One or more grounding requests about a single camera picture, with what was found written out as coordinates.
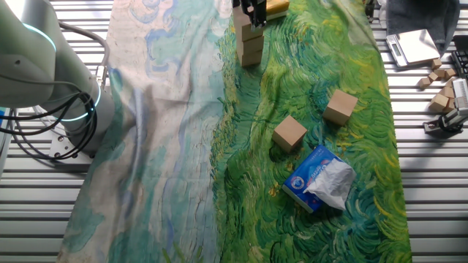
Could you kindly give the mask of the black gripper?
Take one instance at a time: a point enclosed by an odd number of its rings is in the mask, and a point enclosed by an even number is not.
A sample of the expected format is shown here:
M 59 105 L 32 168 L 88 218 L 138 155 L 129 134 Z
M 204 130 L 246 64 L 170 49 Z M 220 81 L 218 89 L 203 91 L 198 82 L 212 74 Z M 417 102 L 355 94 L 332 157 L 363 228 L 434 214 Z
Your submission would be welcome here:
M 266 0 L 240 0 L 242 12 L 252 19 L 254 30 L 266 25 Z

